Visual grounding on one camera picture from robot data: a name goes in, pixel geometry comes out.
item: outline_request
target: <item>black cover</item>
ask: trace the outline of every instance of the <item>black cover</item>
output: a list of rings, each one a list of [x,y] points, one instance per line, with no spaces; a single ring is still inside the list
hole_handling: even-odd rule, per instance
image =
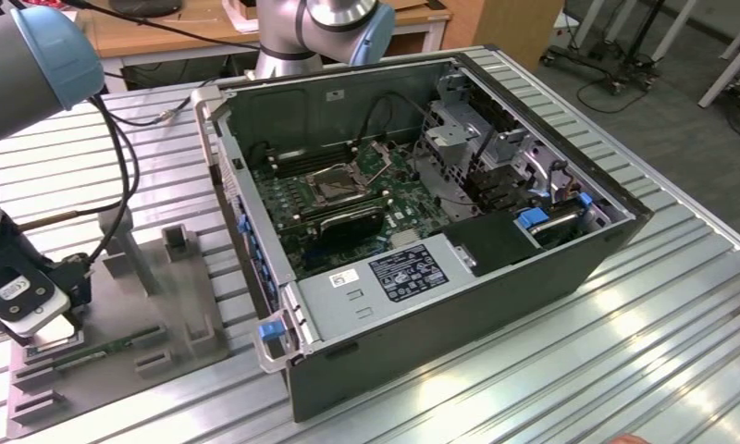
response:
[[[473,259],[470,273],[477,277],[541,253],[506,212],[461,220],[444,228],[444,235]]]
[[[127,17],[145,19],[179,11],[183,0],[109,0],[109,7]]]

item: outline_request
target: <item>aluminum extrusion table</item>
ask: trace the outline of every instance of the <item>aluminum extrusion table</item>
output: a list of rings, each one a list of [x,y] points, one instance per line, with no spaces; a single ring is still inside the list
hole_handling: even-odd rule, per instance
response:
[[[39,432],[27,442],[740,442],[740,237],[498,52],[465,50],[656,214],[578,290],[303,424],[282,378],[257,366],[253,307],[186,110],[131,129],[142,178],[138,241],[186,223],[203,245],[229,334],[223,362]],[[123,118],[150,117],[191,85],[111,95]],[[118,196],[105,126],[78,105],[0,142],[3,208],[26,221]],[[53,256],[89,251],[91,218],[34,232]],[[7,342],[0,340],[0,441]]]

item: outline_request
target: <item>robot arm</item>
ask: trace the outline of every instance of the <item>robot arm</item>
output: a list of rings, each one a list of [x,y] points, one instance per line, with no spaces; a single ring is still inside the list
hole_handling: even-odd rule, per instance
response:
[[[33,7],[0,16],[0,140],[102,86],[98,56],[62,14]],[[23,345],[50,325],[69,324],[71,334],[70,309],[90,299],[86,274],[81,257],[54,263],[35,251],[0,208],[0,333]]]
[[[257,3],[258,78],[319,69],[318,54],[351,65],[380,60],[394,12],[377,0]],[[89,7],[81,0],[75,5]],[[62,14],[39,6],[0,16],[0,141],[102,87],[98,56]],[[59,263],[46,259],[0,208],[0,333],[22,345],[54,340],[45,331],[53,328],[70,336],[78,327],[70,310],[90,302],[89,268],[82,254]]]
[[[376,63],[394,28],[394,10],[377,0],[261,0],[259,58],[266,79],[322,68],[323,55],[349,65]]]

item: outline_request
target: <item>power supply label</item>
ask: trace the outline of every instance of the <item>power supply label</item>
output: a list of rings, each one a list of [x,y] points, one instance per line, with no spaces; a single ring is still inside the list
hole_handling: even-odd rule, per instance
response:
[[[424,245],[369,263],[386,297],[400,302],[449,282]]]

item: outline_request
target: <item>floor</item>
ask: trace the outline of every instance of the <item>floor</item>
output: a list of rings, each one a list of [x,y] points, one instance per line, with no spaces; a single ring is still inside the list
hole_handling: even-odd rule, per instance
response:
[[[569,0],[566,10],[580,16],[589,3]],[[596,25],[605,24],[616,4],[613,0],[605,2]],[[618,39],[625,46],[646,9],[636,5]],[[670,23],[672,18],[661,13],[642,46],[644,54],[652,53]],[[724,48],[718,40],[690,27],[682,28],[660,63],[662,77],[649,94],[613,115],[588,109],[576,100],[576,90],[600,76],[597,71],[561,60],[548,68],[540,67],[534,74],[740,233],[740,136],[728,126],[722,103],[716,101],[708,109],[696,105],[725,67],[725,61],[717,58]],[[612,96],[600,87],[589,87],[582,98],[597,108],[614,109],[637,94],[626,91]]]

